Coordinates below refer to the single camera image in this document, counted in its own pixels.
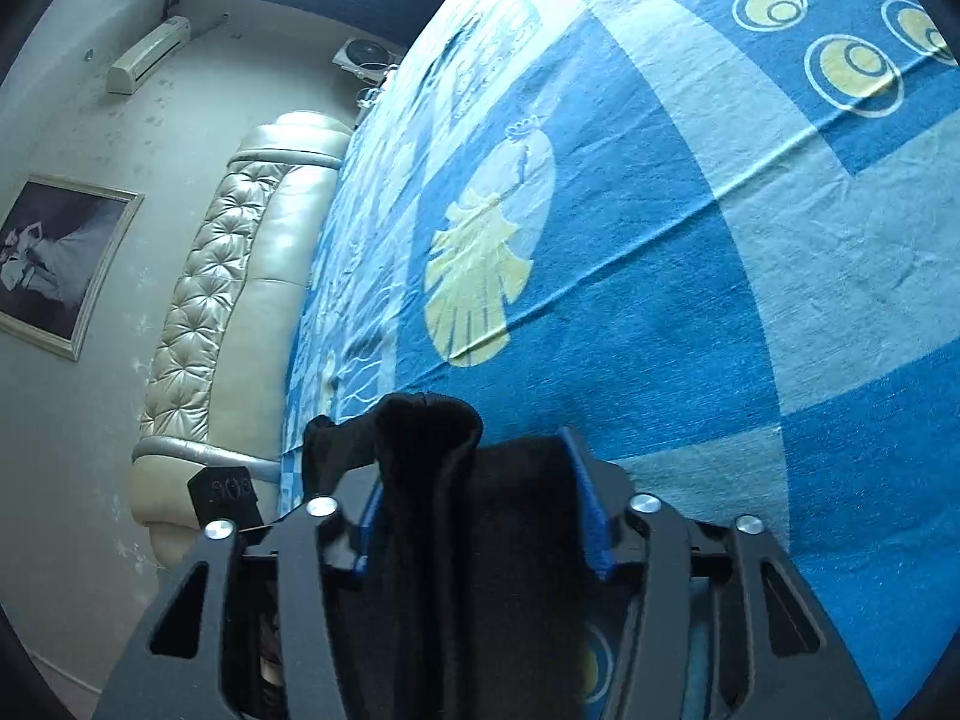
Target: blue patterned blanket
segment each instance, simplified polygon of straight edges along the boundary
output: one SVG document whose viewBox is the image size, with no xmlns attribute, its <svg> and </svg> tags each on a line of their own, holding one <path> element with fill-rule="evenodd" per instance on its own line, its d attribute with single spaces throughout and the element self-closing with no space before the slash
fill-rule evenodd
<svg viewBox="0 0 960 720">
<path fill-rule="evenodd" d="M 281 510 L 390 391 L 575 425 L 763 517 L 892 717 L 960 623 L 956 65 L 916 0 L 448 0 L 341 172 Z"/>
</svg>

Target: black cloth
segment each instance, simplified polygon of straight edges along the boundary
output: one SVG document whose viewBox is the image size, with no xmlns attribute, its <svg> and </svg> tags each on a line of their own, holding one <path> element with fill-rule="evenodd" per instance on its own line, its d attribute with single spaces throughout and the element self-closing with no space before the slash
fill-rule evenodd
<svg viewBox="0 0 960 720">
<path fill-rule="evenodd" d="M 478 448 L 482 433 L 438 395 L 307 427 L 307 497 L 380 464 L 387 538 L 363 589 L 331 601 L 358 716 L 580 720 L 589 577 L 568 455 L 553 437 Z"/>
</svg>

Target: woman in white dress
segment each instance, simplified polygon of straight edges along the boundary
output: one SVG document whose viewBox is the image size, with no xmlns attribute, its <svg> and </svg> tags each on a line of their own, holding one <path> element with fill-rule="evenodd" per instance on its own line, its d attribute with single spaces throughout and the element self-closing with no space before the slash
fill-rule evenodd
<svg viewBox="0 0 960 720">
<path fill-rule="evenodd" d="M 79 307 L 118 215 L 111 203 L 101 203 L 82 227 L 52 241 L 39 221 L 14 230 L 0 254 L 0 283 L 33 290 L 68 310 Z"/>
</svg>

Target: white wall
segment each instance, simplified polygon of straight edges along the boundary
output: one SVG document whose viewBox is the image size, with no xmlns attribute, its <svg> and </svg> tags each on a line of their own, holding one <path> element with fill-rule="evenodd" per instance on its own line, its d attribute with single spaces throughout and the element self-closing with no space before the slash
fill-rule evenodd
<svg viewBox="0 0 960 720">
<path fill-rule="evenodd" d="M 145 194 L 78 362 L 0 333 L 0 599 L 29 650 L 93 688 L 104 685 L 157 588 L 147 533 L 125 499 L 130 453 L 173 286 L 227 158 L 248 129 L 287 111 L 319 110 L 344 122 L 356 113 L 359 83 L 329 61 L 339 26 L 277 6 L 256 15 L 247 1 L 195 6 L 184 1 L 179 10 L 200 26 L 211 14 L 236 12 L 166 60 L 132 97 L 104 91 L 103 61 L 80 65 L 83 77 L 70 81 L 46 127 L 31 130 L 30 143 L 5 137 L 0 146 L 2 213 L 28 172 Z M 55 9 L 50 20 L 65 28 L 66 14 Z M 39 51 L 21 59 L 32 57 L 37 71 L 59 68 L 56 45 L 48 44 L 47 63 Z M 30 112 L 50 107 L 35 96 L 44 87 L 22 70 L 11 79 L 0 119 L 34 127 Z"/>
</svg>

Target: yellow leaf pattern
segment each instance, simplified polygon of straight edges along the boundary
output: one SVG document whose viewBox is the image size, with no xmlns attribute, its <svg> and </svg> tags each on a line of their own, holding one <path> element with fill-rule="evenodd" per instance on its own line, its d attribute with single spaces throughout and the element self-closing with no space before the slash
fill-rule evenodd
<svg viewBox="0 0 960 720">
<path fill-rule="evenodd" d="M 504 217 L 499 194 L 482 197 L 467 189 L 462 201 L 450 203 L 449 228 L 434 234 L 424 288 L 437 290 L 424 314 L 440 356 L 469 367 L 507 346 L 503 299 L 513 303 L 520 297 L 533 261 L 508 246 L 518 227 Z"/>
</svg>

